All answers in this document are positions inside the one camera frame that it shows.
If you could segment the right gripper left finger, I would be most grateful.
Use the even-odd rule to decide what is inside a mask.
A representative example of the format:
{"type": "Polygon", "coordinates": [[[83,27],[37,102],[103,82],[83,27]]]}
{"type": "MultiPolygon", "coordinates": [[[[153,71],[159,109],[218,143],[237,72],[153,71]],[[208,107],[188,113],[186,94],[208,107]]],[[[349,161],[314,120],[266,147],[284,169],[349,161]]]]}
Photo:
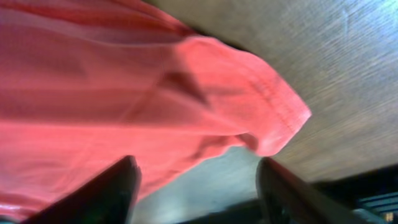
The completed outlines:
{"type": "Polygon", "coordinates": [[[125,156],[22,224],[126,224],[132,218],[141,171],[125,156]]]}

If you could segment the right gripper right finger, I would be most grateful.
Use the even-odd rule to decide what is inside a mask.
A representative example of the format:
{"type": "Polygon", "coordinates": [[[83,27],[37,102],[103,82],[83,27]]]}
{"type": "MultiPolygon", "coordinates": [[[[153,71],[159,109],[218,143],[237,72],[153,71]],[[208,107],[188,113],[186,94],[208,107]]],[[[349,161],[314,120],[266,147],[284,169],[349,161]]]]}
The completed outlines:
{"type": "Polygon", "coordinates": [[[367,221],[305,183],[270,157],[257,167],[256,188],[266,223],[361,224],[367,221]]]}

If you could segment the red t-shirt white print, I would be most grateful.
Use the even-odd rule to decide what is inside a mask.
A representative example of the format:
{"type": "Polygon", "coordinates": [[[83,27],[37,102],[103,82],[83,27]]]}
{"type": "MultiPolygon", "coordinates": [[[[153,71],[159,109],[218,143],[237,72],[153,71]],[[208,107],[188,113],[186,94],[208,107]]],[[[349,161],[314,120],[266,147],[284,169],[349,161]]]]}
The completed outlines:
{"type": "Polygon", "coordinates": [[[231,146],[277,154],[311,112],[261,58],[143,1],[1,2],[1,214],[124,156],[143,199],[231,146]]]}

